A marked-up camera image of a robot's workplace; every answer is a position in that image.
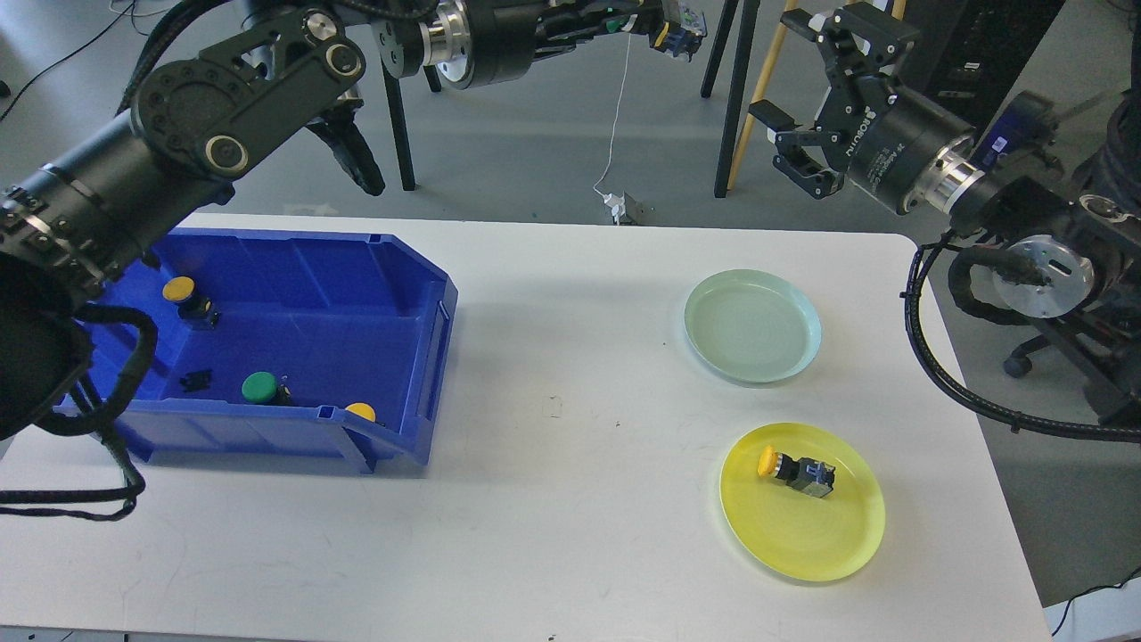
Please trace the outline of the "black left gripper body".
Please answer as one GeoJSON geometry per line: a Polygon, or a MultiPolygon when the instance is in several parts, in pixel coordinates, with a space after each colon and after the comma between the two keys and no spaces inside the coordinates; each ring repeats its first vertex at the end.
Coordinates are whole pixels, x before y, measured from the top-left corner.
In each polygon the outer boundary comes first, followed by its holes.
{"type": "Polygon", "coordinates": [[[421,68],[467,90],[525,76],[536,60],[570,52],[547,36],[547,1],[439,1],[420,26],[421,68]]]}

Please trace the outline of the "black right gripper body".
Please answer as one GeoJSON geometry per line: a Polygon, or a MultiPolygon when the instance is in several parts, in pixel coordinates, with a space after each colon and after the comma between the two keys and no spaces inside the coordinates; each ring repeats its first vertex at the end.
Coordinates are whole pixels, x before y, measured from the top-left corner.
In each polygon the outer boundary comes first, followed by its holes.
{"type": "Polygon", "coordinates": [[[897,214],[922,203],[952,214],[977,184],[973,127],[897,78],[917,29],[869,3],[843,5],[834,21],[835,36],[810,41],[828,80],[824,101],[799,143],[774,144],[774,166],[811,198],[852,182],[897,214]]]}

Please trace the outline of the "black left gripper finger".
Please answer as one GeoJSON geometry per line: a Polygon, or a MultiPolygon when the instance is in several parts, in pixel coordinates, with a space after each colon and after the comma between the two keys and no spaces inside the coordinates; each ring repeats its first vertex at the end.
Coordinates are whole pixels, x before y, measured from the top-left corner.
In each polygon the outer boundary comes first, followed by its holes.
{"type": "Polygon", "coordinates": [[[659,42],[659,32],[647,31],[647,29],[631,29],[630,31],[615,31],[610,32],[602,26],[599,29],[578,29],[578,31],[566,31],[566,32],[555,32],[555,26],[539,26],[537,29],[537,40],[535,40],[535,50],[532,62],[539,60],[550,60],[559,54],[573,52],[578,44],[586,44],[586,42],[594,41],[599,36],[617,36],[617,34],[632,34],[632,36],[647,36],[649,44],[657,44],[659,42]]]}
{"type": "Polygon", "coordinates": [[[606,21],[636,16],[657,26],[669,21],[664,1],[555,1],[553,25],[570,29],[594,29],[606,21]]]}

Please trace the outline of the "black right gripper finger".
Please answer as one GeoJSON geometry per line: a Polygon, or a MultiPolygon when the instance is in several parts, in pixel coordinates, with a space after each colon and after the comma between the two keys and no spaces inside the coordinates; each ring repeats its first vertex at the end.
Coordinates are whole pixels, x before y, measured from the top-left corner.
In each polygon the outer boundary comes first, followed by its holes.
{"type": "Polygon", "coordinates": [[[808,41],[825,41],[835,36],[834,18],[836,9],[822,13],[808,13],[801,7],[782,13],[780,24],[790,32],[808,41]]]}
{"type": "Polygon", "coordinates": [[[748,105],[748,115],[758,123],[764,125],[767,138],[772,144],[796,144],[799,143],[798,122],[784,109],[775,106],[768,99],[759,99],[748,105]]]}

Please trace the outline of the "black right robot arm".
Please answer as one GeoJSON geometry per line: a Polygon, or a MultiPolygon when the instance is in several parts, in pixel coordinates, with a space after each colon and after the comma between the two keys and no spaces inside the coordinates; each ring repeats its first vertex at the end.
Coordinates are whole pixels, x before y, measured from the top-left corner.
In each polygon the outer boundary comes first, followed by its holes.
{"type": "Polygon", "coordinates": [[[896,68],[919,32],[869,3],[830,13],[787,9],[780,23],[820,52],[827,94],[811,125],[762,99],[750,115],[775,144],[774,166],[811,198],[852,182],[895,214],[929,206],[947,217],[917,249],[903,292],[913,352],[958,405],[1012,431],[1138,442],[1138,60],[1073,196],[1031,177],[1003,180],[969,159],[973,127],[904,86],[896,68]],[[952,251],[947,289],[968,316],[1031,326],[1084,374],[1092,424],[1036,417],[955,381],[924,336],[922,290],[952,251]]]}

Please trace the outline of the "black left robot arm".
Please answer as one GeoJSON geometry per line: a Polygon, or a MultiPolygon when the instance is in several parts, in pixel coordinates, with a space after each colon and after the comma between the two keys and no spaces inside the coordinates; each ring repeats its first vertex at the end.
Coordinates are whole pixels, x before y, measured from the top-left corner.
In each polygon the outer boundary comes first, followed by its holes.
{"type": "Polygon", "coordinates": [[[252,1],[236,36],[160,62],[216,7],[183,1],[148,36],[118,114],[3,194],[3,436],[37,425],[89,434],[127,409],[155,353],[138,310],[102,308],[110,282],[195,209],[304,129],[362,190],[385,182],[355,125],[365,54],[346,29],[374,25],[387,80],[435,68],[456,89],[521,78],[594,36],[645,34],[691,52],[677,1],[252,1]]]}

